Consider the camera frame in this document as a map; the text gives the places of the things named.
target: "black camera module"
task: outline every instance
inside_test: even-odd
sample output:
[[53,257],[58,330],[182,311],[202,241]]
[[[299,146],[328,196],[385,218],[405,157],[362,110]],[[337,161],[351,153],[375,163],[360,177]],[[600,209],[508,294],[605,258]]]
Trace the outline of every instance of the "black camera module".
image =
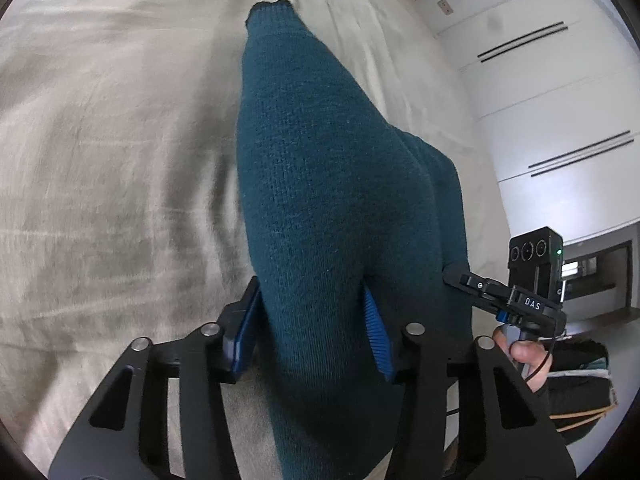
[[540,240],[536,244],[536,255],[537,256],[544,256],[545,253],[546,253],[546,242],[544,240]]
[[527,242],[522,246],[522,261],[528,262],[533,258],[533,244],[531,242]]

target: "cabinet door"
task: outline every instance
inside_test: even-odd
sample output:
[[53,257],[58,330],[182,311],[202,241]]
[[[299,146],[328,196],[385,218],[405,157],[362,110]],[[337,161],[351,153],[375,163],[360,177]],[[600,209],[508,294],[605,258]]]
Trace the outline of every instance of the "cabinet door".
[[477,119],[587,77],[638,62],[635,51],[607,16],[570,25],[487,62],[462,70]]
[[548,225],[565,243],[640,218],[640,137],[574,158],[551,171],[500,183],[512,236]]
[[438,40],[458,70],[478,55],[553,23],[572,25],[602,12],[593,0],[511,0],[444,30]]
[[544,160],[627,130],[640,132],[640,64],[542,94],[476,124],[498,180],[533,172]]

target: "teal sweater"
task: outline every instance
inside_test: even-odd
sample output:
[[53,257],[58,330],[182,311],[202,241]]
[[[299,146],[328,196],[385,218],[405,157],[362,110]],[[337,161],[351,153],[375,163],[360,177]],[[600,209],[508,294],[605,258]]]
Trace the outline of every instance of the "teal sweater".
[[392,286],[402,322],[470,339],[441,277],[467,260],[458,176],[384,120],[288,2],[246,26],[238,174],[283,475],[360,480],[391,450],[402,400],[371,355],[364,276]]

